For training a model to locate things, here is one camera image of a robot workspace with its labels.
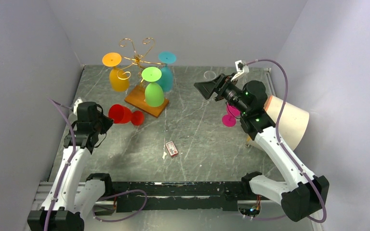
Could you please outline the red plastic wine glass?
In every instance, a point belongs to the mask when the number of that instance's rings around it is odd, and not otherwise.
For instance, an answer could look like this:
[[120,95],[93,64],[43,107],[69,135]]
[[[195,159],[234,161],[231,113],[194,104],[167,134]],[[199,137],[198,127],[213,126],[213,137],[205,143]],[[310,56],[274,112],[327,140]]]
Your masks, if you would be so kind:
[[128,107],[115,104],[108,111],[108,117],[113,119],[114,124],[126,124],[131,122],[134,126],[140,126],[145,120],[142,111],[132,111]]

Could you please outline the pink plastic wine glass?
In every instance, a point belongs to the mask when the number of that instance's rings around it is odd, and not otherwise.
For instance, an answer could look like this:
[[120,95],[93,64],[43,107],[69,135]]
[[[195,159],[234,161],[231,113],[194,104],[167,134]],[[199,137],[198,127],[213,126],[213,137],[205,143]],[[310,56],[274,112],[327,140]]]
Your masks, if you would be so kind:
[[240,116],[240,111],[231,105],[226,105],[227,114],[222,117],[222,123],[226,127],[233,127]]

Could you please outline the blue plastic wine glass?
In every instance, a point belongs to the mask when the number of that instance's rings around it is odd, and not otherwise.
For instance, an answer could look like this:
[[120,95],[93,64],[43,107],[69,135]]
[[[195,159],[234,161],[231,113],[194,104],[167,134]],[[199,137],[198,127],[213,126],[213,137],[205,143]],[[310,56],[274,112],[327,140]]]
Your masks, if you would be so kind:
[[163,90],[163,92],[169,92],[173,86],[173,73],[169,69],[168,64],[176,62],[176,55],[169,51],[163,51],[158,55],[159,60],[164,63],[164,66],[160,69],[161,78],[156,81]]

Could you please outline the orange plastic wine glass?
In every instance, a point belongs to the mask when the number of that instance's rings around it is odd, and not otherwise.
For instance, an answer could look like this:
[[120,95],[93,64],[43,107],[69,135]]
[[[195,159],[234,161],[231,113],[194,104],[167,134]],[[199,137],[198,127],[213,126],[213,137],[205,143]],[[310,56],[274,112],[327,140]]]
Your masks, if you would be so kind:
[[121,60],[122,56],[116,52],[107,53],[102,58],[103,65],[112,68],[109,73],[109,82],[111,88],[117,92],[126,91],[130,85],[129,77],[125,71],[118,68]]

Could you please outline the green plastic wine glass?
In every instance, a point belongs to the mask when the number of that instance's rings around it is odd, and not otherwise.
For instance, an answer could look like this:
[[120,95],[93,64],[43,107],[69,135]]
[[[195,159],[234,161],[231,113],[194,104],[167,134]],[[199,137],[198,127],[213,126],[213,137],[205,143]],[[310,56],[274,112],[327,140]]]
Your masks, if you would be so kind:
[[151,107],[159,107],[164,103],[164,94],[157,81],[162,77],[162,72],[157,67],[147,67],[142,71],[142,78],[148,82],[145,88],[145,102]]

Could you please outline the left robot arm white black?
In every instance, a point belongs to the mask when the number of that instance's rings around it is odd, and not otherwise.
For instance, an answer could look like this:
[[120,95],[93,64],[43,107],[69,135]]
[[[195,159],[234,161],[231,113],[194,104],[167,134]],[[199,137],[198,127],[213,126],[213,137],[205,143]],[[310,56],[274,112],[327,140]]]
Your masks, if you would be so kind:
[[74,112],[77,120],[68,124],[62,162],[52,187],[40,208],[30,211],[27,217],[32,231],[82,231],[95,203],[114,194],[108,173],[90,174],[78,191],[83,169],[97,148],[98,137],[107,133],[113,120],[95,102],[76,102]]

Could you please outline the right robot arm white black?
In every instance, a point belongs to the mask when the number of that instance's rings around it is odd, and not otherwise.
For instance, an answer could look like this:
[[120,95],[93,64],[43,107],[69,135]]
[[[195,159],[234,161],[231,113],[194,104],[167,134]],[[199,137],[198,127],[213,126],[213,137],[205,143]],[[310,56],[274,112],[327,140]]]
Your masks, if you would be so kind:
[[327,218],[325,202],[330,184],[325,176],[318,177],[307,168],[280,135],[277,124],[264,109],[267,100],[264,84],[252,80],[240,89],[231,81],[231,76],[220,74],[211,81],[194,83],[194,87],[204,99],[216,93],[216,101],[226,100],[239,110],[243,131],[266,152],[285,180],[249,174],[240,189],[242,196],[246,199],[264,196],[279,204],[285,215],[295,222],[322,210],[321,219],[311,220],[323,223]]

